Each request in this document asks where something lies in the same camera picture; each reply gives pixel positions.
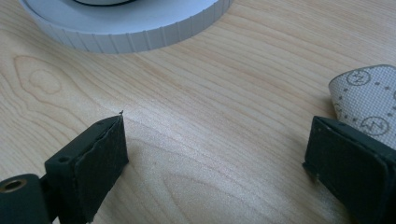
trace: black foam block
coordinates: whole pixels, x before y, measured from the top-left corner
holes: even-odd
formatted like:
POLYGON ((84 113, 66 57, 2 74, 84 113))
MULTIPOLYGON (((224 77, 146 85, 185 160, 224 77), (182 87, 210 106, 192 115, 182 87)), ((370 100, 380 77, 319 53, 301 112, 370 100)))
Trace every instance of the black foam block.
POLYGON ((396 223, 396 151, 333 119, 314 117, 304 168, 361 224, 396 223))
POLYGON ((96 122, 47 160, 61 223, 92 222, 127 163, 122 115, 96 122))

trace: tape roll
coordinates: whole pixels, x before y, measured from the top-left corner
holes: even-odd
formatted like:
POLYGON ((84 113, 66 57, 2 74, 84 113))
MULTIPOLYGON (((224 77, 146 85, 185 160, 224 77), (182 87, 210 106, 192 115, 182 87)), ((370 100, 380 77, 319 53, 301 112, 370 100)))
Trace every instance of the tape roll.
POLYGON ((20 0, 40 29, 75 49, 130 53, 157 49, 197 35, 233 0, 138 0, 89 7, 72 0, 20 0))
POLYGON ((344 73, 329 85, 340 121, 396 149, 396 68, 365 67, 344 73))

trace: circular printed symbol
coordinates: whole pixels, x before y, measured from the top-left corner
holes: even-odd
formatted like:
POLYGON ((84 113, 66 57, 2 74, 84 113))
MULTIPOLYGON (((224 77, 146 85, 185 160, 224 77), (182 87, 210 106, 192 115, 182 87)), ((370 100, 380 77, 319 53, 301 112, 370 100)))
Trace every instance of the circular printed symbol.
POLYGON ((362 131, 371 136, 379 136, 389 131, 389 123, 380 117, 370 117, 361 122, 362 131))
POLYGON ((371 81, 371 76, 363 70, 353 71, 346 77, 347 83, 352 86, 363 86, 371 81))

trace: wooden table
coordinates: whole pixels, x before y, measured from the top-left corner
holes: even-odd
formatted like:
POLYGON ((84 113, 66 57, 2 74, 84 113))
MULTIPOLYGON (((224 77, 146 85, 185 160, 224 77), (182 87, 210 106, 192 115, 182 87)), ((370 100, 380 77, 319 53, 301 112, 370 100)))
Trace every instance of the wooden table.
POLYGON ((164 49, 70 49, 0 1, 0 179, 43 163, 124 111, 130 163, 94 223, 351 223, 302 168, 327 88, 396 61, 393 0, 235 0, 164 49))

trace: black rubber piece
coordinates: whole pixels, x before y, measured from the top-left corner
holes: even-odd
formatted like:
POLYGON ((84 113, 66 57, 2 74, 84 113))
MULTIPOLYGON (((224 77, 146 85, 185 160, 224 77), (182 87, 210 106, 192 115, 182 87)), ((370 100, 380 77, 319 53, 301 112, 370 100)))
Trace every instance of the black rubber piece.
POLYGON ((396 151, 334 119, 314 117, 304 168, 360 224, 396 223, 396 151))
POLYGON ((61 223, 92 222, 127 163, 122 115, 96 122, 47 160, 46 182, 60 194, 61 223))
POLYGON ((0 223, 49 223, 36 175, 17 175, 0 183, 0 223))

